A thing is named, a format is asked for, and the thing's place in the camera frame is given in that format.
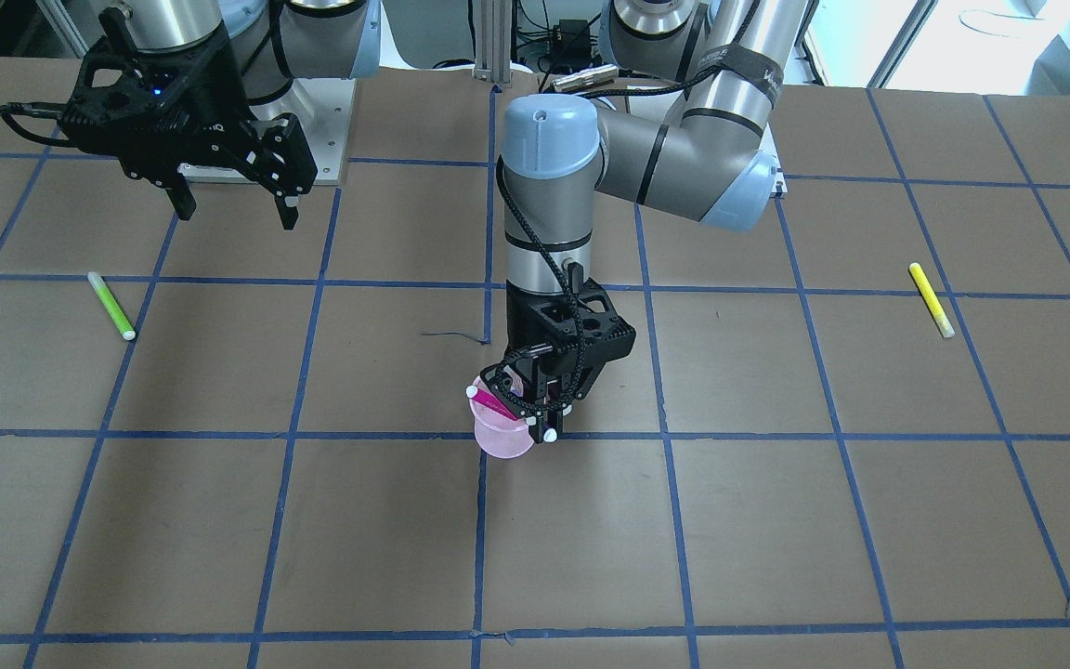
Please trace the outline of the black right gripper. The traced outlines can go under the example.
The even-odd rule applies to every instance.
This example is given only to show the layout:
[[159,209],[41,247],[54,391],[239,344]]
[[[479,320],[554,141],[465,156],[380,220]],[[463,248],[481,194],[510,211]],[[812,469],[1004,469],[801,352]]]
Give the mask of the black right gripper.
[[160,186],[179,221],[197,202],[182,164],[241,170],[293,231],[318,167],[297,115],[254,118],[219,9],[102,9],[59,128],[73,147]]

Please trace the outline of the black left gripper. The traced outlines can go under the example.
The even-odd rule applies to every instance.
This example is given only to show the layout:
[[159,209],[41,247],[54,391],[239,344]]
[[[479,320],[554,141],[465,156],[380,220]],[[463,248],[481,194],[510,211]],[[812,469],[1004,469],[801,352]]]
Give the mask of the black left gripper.
[[[586,398],[607,364],[630,355],[636,338],[597,282],[583,284],[574,310],[561,294],[534,294],[508,283],[508,354],[538,351],[509,363],[521,378],[525,402],[553,406],[561,391],[574,400]],[[556,440],[561,413],[544,408],[529,428],[534,443]]]

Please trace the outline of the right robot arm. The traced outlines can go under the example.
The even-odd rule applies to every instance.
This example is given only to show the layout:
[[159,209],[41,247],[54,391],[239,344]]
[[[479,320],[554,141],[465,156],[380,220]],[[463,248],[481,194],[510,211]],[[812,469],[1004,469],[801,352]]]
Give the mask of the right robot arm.
[[219,1],[111,1],[98,21],[57,127],[165,191],[184,221],[192,165],[262,186],[292,230],[319,169],[305,120],[281,102],[300,80],[361,79],[381,60],[378,1],[255,1],[236,31]]

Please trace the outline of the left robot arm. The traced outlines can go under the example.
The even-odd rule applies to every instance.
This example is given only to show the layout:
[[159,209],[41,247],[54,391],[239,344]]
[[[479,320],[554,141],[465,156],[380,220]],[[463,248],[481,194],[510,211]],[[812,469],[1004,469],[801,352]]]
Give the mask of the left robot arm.
[[504,407],[502,434],[551,443],[574,402],[636,331],[592,278],[595,194],[744,231],[776,191],[762,145],[810,1],[607,1],[607,63],[678,93],[649,120],[620,110],[637,90],[547,92],[505,110],[494,181],[506,206],[508,347],[480,372]]

